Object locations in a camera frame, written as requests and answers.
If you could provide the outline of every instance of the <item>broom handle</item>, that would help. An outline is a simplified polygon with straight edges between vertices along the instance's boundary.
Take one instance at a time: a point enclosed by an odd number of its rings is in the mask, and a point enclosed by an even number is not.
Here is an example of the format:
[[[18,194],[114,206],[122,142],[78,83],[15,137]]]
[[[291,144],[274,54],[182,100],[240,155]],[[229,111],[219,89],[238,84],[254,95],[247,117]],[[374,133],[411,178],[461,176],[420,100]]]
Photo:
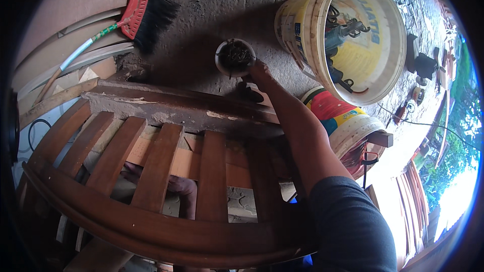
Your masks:
[[[86,42],[84,42],[80,47],[78,47],[77,50],[75,50],[72,54],[70,54],[70,56],[64,62],[62,62],[62,64],[57,69],[57,71],[50,77],[49,81],[47,81],[47,83],[45,84],[44,88],[42,88],[42,91],[40,91],[39,96],[33,102],[33,105],[32,106],[37,105],[42,100],[42,98],[44,97],[45,93],[47,92],[47,90],[52,85],[52,83],[54,83],[54,81],[57,79],[57,77],[69,66],[69,64],[75,58],[77,58],[83,51],[85,51],[91,44],[93,44],[94,41],[96,41],[97,39],[100,39],[102,36],[104,36],[105,34],[111,32],[112,30],[117,29],[118,28],[118,23],[115,23],[115,24],[111,25],[110,27],[106,27],[104,30],[102,30],[101,32],[97,33],[92,38],[89,38],[88,40],[86,40]]]

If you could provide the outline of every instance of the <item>shirt sleeve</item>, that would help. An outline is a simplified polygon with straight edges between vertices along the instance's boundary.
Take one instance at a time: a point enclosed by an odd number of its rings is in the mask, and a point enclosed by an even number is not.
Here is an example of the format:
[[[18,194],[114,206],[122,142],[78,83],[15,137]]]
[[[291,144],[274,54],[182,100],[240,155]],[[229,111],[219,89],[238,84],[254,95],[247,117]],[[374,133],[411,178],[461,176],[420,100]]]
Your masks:
[[[352,179],[324,178],[311,190],[320,247],[314,271],[396,271],[393,235],[380,211]]]

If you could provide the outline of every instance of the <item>bucket handle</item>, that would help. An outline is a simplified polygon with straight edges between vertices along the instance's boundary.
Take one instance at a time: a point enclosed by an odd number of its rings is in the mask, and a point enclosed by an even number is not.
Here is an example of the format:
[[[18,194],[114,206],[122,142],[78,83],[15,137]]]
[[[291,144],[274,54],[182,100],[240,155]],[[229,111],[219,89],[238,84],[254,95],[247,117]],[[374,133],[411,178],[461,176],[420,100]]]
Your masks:
[[[292,51],[292,46],[290,46],[287,41],[284,41],[284,43],[286,44],[286,48],[289,50],[289,53],[291,54],[292,58],[294,59],[294,61],[296,61],[296,64],[298,65],[299,70],[301,70],[301,72],[304,75],[306,75],[306,76],[310,77],[311,79],[313,79],[314,81],[318,82],[315,75],[310,74],[305,70],[305,66],[304,66],[303,62],[301,61],[301,59],[298,57],[298,55],[295,55],[294,52]]]

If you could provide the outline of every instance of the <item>sky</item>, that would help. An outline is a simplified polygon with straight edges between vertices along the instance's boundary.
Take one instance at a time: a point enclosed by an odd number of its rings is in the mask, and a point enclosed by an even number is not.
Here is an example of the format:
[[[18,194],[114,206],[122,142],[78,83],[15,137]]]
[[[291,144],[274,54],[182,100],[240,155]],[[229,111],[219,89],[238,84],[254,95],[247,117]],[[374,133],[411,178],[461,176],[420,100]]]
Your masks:
[[[471,166],[457,174],[451,186],[445,189],[440,197],[440,216],[434,242],[439,239],[444,229],[450,229],[469,207],[476,184],[478,165],[479,162],[472,160]]]

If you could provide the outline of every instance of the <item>tree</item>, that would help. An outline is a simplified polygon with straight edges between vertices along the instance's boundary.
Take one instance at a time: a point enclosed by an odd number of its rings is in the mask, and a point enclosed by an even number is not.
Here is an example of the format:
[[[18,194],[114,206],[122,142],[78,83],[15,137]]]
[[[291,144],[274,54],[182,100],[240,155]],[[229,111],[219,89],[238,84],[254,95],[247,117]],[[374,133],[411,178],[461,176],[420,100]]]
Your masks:
[[[480,158],[478,150],[481,149],[482,143],[480,94],[479,89],[472,83],[472,72],[475,70],[466,44],[463,43],[461,48],[461,57],[457,61],[456,80],[451,89],[451,97],[454,97],[455,103],[449,115],[447,127],[477,149],[463,143],[459,137],[447,131],[445,140],[449,143],[449,151],[443,162],[435,169],[434,162],[428,160],[424,171],[420,173],[430,211],[439,205],[440,196],[455,176]],[[439,124],[444,124],[444,121],[445,116],[442,116]],[[443,129],[439,128],[437,133],[442,136]]]

